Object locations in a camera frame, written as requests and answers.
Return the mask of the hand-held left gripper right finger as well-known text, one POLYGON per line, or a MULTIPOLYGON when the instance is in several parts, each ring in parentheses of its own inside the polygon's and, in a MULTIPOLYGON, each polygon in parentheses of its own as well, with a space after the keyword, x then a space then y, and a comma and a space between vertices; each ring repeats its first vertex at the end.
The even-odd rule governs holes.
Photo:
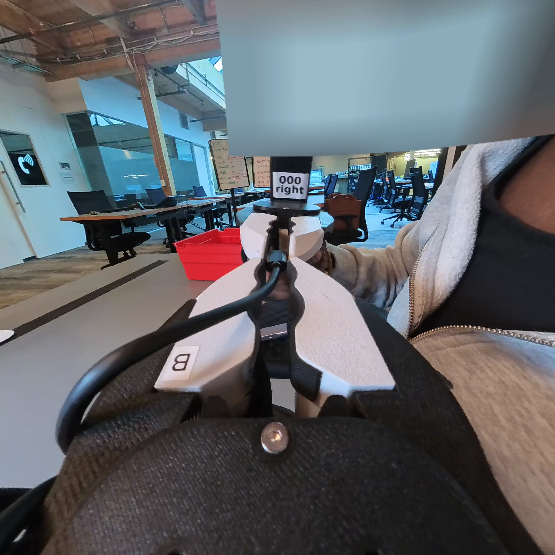
POLYGON ((290 381, 296 406, 323 406, 328 397, 392 391, 395 380, 354 297, 300 259, 289 261, 290 381))

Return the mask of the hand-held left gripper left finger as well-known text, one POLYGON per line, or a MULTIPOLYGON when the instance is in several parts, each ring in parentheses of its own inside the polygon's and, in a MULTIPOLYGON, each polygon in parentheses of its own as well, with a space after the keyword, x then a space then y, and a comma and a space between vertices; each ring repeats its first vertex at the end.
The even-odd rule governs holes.
MULTIPOLYGON (((261 258, 253 258, 213 282, 197 297, 191 316, 240 300, 259 287, 261 258)), ((246 413, 251 401, 255 347, 259 334, 243 312, 191 337, 170 351, 155 383, 157 391, 222 397, 233 416, 246 413)))

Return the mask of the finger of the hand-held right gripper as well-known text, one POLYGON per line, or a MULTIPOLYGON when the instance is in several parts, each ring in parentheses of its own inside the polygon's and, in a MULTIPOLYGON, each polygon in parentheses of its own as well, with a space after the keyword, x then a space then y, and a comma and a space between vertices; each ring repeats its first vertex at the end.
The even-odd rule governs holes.
POLYGON ((246 260, 266 257, 273 222, 274 215, 251 213, 242 223, 240 241, 246 260))
POLYGON ((323 237, 318 215, 292 217, 288 233, 288 259, 310 260, 321 249, 323 237))

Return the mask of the red plastic bin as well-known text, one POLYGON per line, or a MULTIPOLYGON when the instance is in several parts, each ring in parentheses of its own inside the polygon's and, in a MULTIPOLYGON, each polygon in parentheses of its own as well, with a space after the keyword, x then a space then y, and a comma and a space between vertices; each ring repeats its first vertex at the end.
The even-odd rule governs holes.
POLYGON ((203 232, 174 246, 189 280, 216 281, 243 264, 237 227, 203 232))

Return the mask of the person's right forearm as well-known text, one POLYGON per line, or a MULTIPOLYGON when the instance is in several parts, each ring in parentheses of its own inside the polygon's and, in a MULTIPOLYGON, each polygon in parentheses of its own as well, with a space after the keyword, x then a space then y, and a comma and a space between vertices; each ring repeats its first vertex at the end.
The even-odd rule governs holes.
POLYGON ((404 226, 393 245, 356 248, 326 244, 330 275, 353 297, 379 308, 408 307, 408 282, 420 253, 420 223, 404 226))

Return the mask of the person's right hand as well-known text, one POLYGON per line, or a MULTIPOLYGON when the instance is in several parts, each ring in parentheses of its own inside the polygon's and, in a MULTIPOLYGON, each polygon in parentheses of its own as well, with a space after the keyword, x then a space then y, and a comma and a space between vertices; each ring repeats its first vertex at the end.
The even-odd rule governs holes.
MULTIPOLYGON (((336 261, 334 254, 329 250, 328 242, 324 239, 319 250, 306 262, 321 273, 331 275, 336 261)), ((273 300, 286 300, 290 293, 290 279, 286 272, 280 274, 277 285, 274 287, 270 298, 273 300)))

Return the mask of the large handwritten whiteboard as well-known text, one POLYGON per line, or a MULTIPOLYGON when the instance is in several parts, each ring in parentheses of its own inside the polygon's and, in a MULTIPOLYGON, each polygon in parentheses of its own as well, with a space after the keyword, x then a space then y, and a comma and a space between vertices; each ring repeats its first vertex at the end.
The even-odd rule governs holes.
POLYGON ((253 185, 257 189, 269 189, 271 187, 270 175, 271 158, 268 156, 253 156, 253 185))

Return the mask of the brown chair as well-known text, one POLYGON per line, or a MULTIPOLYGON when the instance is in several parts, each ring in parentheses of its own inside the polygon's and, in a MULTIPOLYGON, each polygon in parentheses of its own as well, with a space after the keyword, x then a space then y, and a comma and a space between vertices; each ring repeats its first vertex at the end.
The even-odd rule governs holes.
POLYGON ((323 208, 334 219, 331 230, 325 232, 329 244, 339 246, 368 239, 365 201, 351 194, 333 193, 327 197, 323 208))

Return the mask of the small handwritten whiteboard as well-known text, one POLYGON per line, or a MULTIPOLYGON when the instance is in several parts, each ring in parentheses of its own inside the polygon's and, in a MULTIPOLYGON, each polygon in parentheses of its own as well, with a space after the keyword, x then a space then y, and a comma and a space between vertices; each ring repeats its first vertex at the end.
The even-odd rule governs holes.
POLYGON ((209 141, 212 163, 221 191, 248 189, 250 180, 244 156, 231 156, 227 139, 209 141))

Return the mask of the row of black office chairs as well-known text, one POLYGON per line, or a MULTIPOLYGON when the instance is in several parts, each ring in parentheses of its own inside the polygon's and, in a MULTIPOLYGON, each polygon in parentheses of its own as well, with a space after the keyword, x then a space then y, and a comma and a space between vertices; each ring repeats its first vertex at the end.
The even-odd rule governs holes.
MULTIPOLYGON (((397 179, 393 172, 377 173, 371 165, 361 166, 349 177, 352 188, 347 193, 366 202, 367 230, 374 231, 388 224, 391 228, 420 218, 433 184, 422 175, 421 168, 411 168, 408 179, 397 179)), ((333 222, 323 209, 323 216, 333 222)))

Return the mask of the wooden pillar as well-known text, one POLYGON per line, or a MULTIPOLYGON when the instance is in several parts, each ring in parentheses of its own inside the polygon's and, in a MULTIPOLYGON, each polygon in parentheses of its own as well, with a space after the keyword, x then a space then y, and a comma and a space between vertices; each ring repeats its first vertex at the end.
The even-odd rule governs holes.
POLYGON ((154 72, 147 65, 143 54, 132 54, 130 59, 134 66, 135 78, 140 91, 141 102, 153 148, 154 161, 159 173, 162 189, 167 196, 175 196, 177 193, 160 119, 158 102, 156 100, 154 72))

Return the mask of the black office chair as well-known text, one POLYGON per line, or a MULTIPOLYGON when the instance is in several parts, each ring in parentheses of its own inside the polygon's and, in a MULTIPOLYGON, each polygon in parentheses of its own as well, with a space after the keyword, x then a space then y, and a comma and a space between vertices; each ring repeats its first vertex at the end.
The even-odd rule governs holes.
MULTIPOLYGON (((104 191, 67 192, 78 215, 100 215, 116 212, 104 191)), ((136 257, 135 247, 150 239, 147 232, 124 233, 119 220, 87 221, 83 223, 86 246, 90 251, 103 251, 111 267, 136 257)))

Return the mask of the person's black shirt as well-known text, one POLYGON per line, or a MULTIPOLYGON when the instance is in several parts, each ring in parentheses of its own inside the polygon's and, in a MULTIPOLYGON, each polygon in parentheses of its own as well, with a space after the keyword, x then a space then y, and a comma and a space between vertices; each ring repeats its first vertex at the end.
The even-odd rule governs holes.
POLYGON ((554 135, 485 187, 468 266, 412 336, 448 326, 554 333, 554 135))

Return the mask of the black wall sign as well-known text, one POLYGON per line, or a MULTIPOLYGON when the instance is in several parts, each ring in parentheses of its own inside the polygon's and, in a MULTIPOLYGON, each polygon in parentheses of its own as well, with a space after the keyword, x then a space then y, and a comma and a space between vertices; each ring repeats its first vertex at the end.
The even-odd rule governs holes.
POLYGON ((22 187, 48 187, 29 134, 1 130, 1 143, 22 187))

